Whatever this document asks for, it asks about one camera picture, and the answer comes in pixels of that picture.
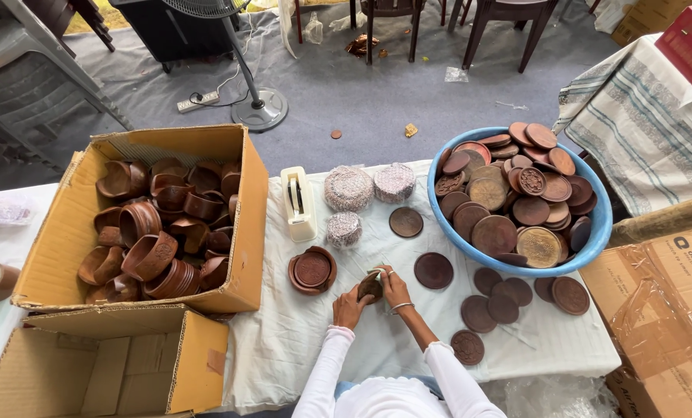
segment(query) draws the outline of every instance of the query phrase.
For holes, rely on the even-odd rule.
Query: chair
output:
[[[426,4],[425,0],[361,0],[360,3],[361,12],[367,15],[367,65],[372,65],[374,18],[401,15],[413,15],[411,50],[408,53],[408,62],[414,62],[416,60],[416,43],[418,42],[418,22],[421,17],[421,10]],[[351,28],[356,29],[356,0],[349,0],[349,6],[351,8]]]
[[[133,127],[116,105],[21,0],[4,0],[15,19],[0,19],[0,137],[63,169],[34,142],[56,138],[49,124],[83,100]]]
[[[537,41],[542,36],[542,31],[545,30],[545,25],[550,20],[550,16],[553,14],[557,4],[558,0],[478,0],[478,9],[475,11],[472,31],[467,43],[467,51],[462,59],[462,69],[467,70],[470,68],[472,58],[475,52],[478,51],[478,45],[481,43],[483,31],[490,20],[516,22],[514,28],[519,30],[524,30],[527,20],[532,20],[532,30],[529,33],[527,47],[524,49],[524,55],[519,65],[519,72],[523,73],[524,69],[527,68],[527,62],[529,62],[534,48],[537,46]],[[449,18],[448,32],[453,32],[461,7],[462,0],[457,0],[454,3],[454,9]]]

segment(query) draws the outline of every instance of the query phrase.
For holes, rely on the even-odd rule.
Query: white tablecloth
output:
[[[280,179],[269,179],[261,307],[257,312],[239,313],[230,321],[223,406],[219,411],[244,414],[294,403],[302,393],[325,329],[332,321],[333,300],[351,290],[367,269],[383,262],[392,265],[407,282],[416,309],[437,337],[449,342],[456,331],[465,328],[460,305],[468,296],[478,294],[471,277],[481,265],[465,257],[440,230],[426,194],[430,164],[428,160],[408,163],[417,180],[414,194],[404,205],[423,216],[421,234],[409,240],[395,235],[388,217],[401,205],[375,199],[360,213],[364,228],[360,242],[344,251],[335,250],[325,239],[326,220],[332,214],[322,199],[326,173],[308,176],[319,219],[319,235],[310,242],[295,243],[289,238]],[[365,170],[372,175],[382,167]],[[338,265],[335,283],[317,297],[298,293],[286,273],[289,259],[311,245],[327,248]],[[429,290],[416,281],[413,265],[424,252],[442,253],[452,262],[454,279],[445,289]],[[580,280],[577,272],[570,276]],[[341,380],[359,382],[370,375],[430,374],[406,326],[399,317],[386,315],[385,311],[381,301],[362,313]],[[547,373],[599,376],[620,365],[620,357],[593,302],[591,309],[580,317],[568,315],[537,296],[521,311],[518,324],[482,335],[485,358],[480,365],[468,367],[477,380]]]
[[[692,199],[692,84],[656,48],[658,36],[560,90],[553,128],[599,162],[633,216]]]
[[[23,189],[4,190],[0,195],[27,195],[36,204],[33,222],[28,226],[0,228],[0,263],[20,269],[29,255],[31,244],[39,232],[41,222],[50,209],[52,199],[57,192],[57,184],[25,187]],[[18,327],[26,311],[11,306],[8,299],[0,302],[0,354],[6,347],[13,328]]]

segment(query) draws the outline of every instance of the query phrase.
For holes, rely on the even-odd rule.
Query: hand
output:
[[[348,293],[342,293],[335,302],[333,302],[333,325],[338,327],[346,327],[353,331],[356,324],[359,322],[361,311],[367,306],[374,295],[366,295],[359,302],[356,299],[359,297],[359,284],[357,283]]]
[[[388,300],[390,308],[394,308],[401,303],[410,303],[411,296],[408,294],[406,282],[393,271],[392,266],[377,266],[377,268],[385,270],[384,273],[379,274],[379,278],[382,280],[382,293],[385,299]]]

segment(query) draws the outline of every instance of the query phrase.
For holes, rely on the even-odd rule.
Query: silver bangle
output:
[[[408,305],[410,305],[410,306],[412,306],[412,307],[416,307],[412,302],[398,303],[398,304],[395,305],[394,307],[390,308],[390,310],[388,311],[388,313],[390,313],[391,315],[398,315],[397,312],[393,312],[393,311],[394,311],[395,309],[398,309],[398,308],[400,308],[400,307],[406,307],[406,306],[408,306]]]

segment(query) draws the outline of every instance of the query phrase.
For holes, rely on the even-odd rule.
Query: open cardboard box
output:
[[[0,418],[191,416],[222,402],[228,327],[182,304],[24,320],[0,358]]]
[[[86,309],[88,284],[77,276],[86,254],[98,245],[93,217],[112,205],[96,191],[109,160],[139,159],[148,167],[176,157],[185,166],[211,159],[242,161],[238,213],[230,249],[227,281],[216,290],[184,298],[113,303],[145,306],[185,303],[203,313],[253,311],[260,306],[268,177],[243,125],[143,129],[98,135],[76,152],[55,194],[49,213],[26,258],[12,303],[39,312]]]
[[[602,252],[580,270],[622,356],[625,418],[692,418],[692,231]]]

